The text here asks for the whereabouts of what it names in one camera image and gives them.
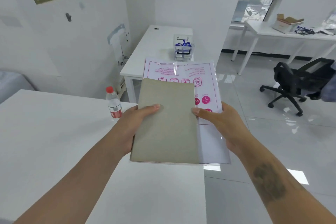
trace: fingernail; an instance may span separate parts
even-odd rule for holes
[[[160,104],[153,104],[153,106],[155,107],[155,109],[159,109],[160,108]]]
[[[200,112],[200,108],[191,108],[191,112],[195,115],[198,115],[198,113]]]

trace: printed instruction sheet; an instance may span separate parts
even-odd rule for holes
[[[221,95],[213,61],[171,62],[146,58],[143,77],[165,82],[193,83],[195,107],[210,112],[222,112]],[[197,134],[200,163],[230,163],[225,139],[211,122],[198,118]]]

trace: tattoo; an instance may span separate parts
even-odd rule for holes
[[[286,188],[279,174],[270,163],[264,163],[254,170],[252,182],[265,206],[286,194]]]

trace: hand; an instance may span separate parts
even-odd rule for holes
[[[138,110],[138,106],[129,108],[120,117],[118,122],[113,126],[108,137],[112,137],[114,148],[121,157],[128,154],[132,149],[133,137],[144,118],[156,113],[160,109],[159,104],[146,106]]]
[[[212,122],[222,136],[225,137],[228,149],[239,155],[241,147],[253,136],[232,106],[222,102],[222,108],[222,113],[209,112],[201,108],[192,108],[191,111],[197,117]]]

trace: white desk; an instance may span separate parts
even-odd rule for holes
[[[174,34],[193,35],[193,30],[191,28],[150,25],[121,70],[120,74],[125,78],[128,98],[131,103],[137,102],[132,80],[142,80],[146,58],[153,57],[174,61]]]
[[[231,60],[234,61],[238,50],[239,50],[239,46],[241,43],[241,40],[243,39],[243,37],[245,36],[245,33],[247,31],[247,29],[249,29],[253,34],[254,34],[254,40],[253,43],[250,47],[250,50],[247,52],[246,57],[243,61],[243,64],[241,65],[241,69],[238,73],[238,75],[241,75],[248,60],[250,59],[250,56],[254,50],[255,45],[257,44],[259,37],[260,36],[276,36],[276,37],[283,37],[283,38],[292,38],[292,39],[299,39],[301,40],[300,45],[298,47],[298,49],[296,50],[295,53],[293,53],[290,58],[287,61],[287,64],[291,63],[293,61],[293,59],[298,55],[298,53],[300,52],[300,50],[302,49],[302,47],[305,44],[306,40],[323,40],[326,42],[330,42],[332,45],[322,54],[316,54],[312,60],[316,60],[318,58],[324,58],[326,56],[328,56],[330,54],[330,52],[332,52],[334,50],[334,48],[336,47],[336,36],[335,35],[325,35],[325,34],[315,34],[315,35],[300,35],[300,34],[284,34],[280,31],[277,31],[273,28],[271,28],[271,26],[267,23],[267,22],[261,22],[261,21],[254,21],[254,20],[247,20],[245,21],[245,26],[243,29],[243,32],[241,34],[241,36],[239,37],[238,43],[237,43],[237,47],[234,50],[234,53],[232,55]]]
[[[17,219],[112,125],[101,99],[20,90],[3,102],[0,219]],[[203,167],[135,163],[127,155],[86,223],[206,224]]]

